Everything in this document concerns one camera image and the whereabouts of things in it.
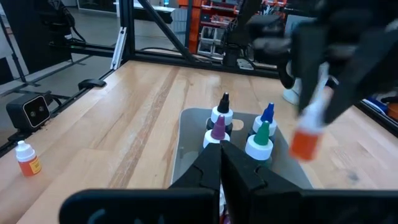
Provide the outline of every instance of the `dropper bottle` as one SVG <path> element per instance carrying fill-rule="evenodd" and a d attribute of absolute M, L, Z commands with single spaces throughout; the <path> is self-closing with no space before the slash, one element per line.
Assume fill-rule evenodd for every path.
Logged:
<path fill-rule="evenodd" d="M 303 161 L 311 161 L 315 158 L 317 144 L 322 138 L 325 127 L 323 123 L 325 102 L 326 99 L 319 96 L 304 109 L 290 144 L 289 154 L 292 157 Z"/>
<path fill-rule="evenodd" d="M 274 144 L 269 140 L 269 122 L 265 121 L 257 134 L 249 136 L 244 151 L 253 159 L 264 162 L 264 165 L 270 168 L 273 147 Z"/>
<path fill-rule="evenodd" d="M 229 135 L 225 133 L 225 117 L 223 115 L 219 115 L 213 129 L 205 133 L 203 148 L 206 148 L 209 143 L 219 144 L 221 140 L 230 141 Z"/>
<path fill-rule="evenodd" d="M 248 138 L 253 134 L 257 134 L 259 128 L 265 121 L 269 122 L 269 138 L 272 142 L 274 142 L 274 134 L 277 127 L 276 120 L 274 119 L 274 103 L 269 103 L 263 114 L 254 119 L 252 129 L 248 134 Z"/>
<path fill-rule="evenodd" d="M 223 115 L 225 118 L 225 132 L 231 136 L 232 133 L 232 118 L 234 112 L 229 108 L 229 93 L 224 93 L 218 106 L 215 106 L 211 111 L 211 117 L 207 120 L 206 130 L 211 130 L 216 123 L 218 116 Z"/>

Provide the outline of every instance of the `gray tray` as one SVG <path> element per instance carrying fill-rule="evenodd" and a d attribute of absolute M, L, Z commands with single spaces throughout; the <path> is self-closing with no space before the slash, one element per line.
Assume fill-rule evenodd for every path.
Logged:
<path fill-rule="evenodd" d="M 187 171 L 202 150 L 206 121 L 210 116 L 211 110 L 209 109 L 190 108 L 181 112 L 172 183 Z M 231 142 L 242 150 L 246 145 L 246 137 L 256 116 L 258 114 L 234 112 L 234 120 L 242 121 L 243 128 L 232 131 Z M 286 143 L 282 133 L 277 129 L 274 149 L 271 154 L 271 170 L 303 189 L 312 189 L 312 185 L 300 164 L 288 155 L 288 149 L 289 145 Z"/>

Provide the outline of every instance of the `wooden tabletop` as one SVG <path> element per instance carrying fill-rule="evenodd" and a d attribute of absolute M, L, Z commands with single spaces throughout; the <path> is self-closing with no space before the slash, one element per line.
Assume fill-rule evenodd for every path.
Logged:
<path fill-rule="evenodd" d="M 33 134 L 43 170 L 22 176 L 14 151 L 0 158 L 0 223 L 57 223 L 62 202 L 87 188 L 166 188 L 185 108 L 212 108 L 224 92 L 235 111 L 275 103 L 287 140 L 295 108 L 278 80 L 128 62 Z M 356 108 L 328 127 L 320 153 L 302 164 L 314 187 L 398 188 L 398 139 Z"/>

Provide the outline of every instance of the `floor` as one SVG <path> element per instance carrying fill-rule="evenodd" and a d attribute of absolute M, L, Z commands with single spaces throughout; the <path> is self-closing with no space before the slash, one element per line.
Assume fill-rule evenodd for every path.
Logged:
<path fill-rule="evenodd" d="M 79 11 L 75 8 L 70 8 L 70 11 L 76 20 L 76 29 L 87 42 L 100 45 L 113 45 L 116 43 L 119 30 L 119 19 L 115 14 Z M 134 27 L 136 49 L 142 49 L 144 47 L 174 48 L 172 43 L 154 22 L 135 21 Z M 111 58 L 91 56 L 74 65 L 72 65 L 71 61 L 63 62 L 46 68 L 45 70 L 29 74 L 14 37 L 10 35 L 10 38 L 16 49 L 16 54 L 19 57 L 26 79 L 28 81 L 41 79 L 36 83 L 40 85 L 39 87 L 28 86 L 23 88 L 23 90 L 39 92 L 50 90 L 53 94 L 72 96 L 78 91 L 78 83 L 88 78 L 99 78 L 109 71 L 111 65 Z M 87 55 L 72 54 L 74 61 L 84 57 L 87 57 Z M 1 85 L 0 93 L 22 84 L 22 82 L 19 81 L 19 74 L 17 73 L 14 62 L 10 58 L 7 59 L 12 74 L 16 79 L 13 82 Z M 22 94 L 11 93 L 10 95 L 0 98 L 0 146 L 6 143 L 7 138 L 16 132 L 16 129 L 13 127 L 8 117 L 6 105 L 20 96 L 22 96 Z M 56 107 L 56 103 L 50 105 L 50 109 L 55 109 Z"/>

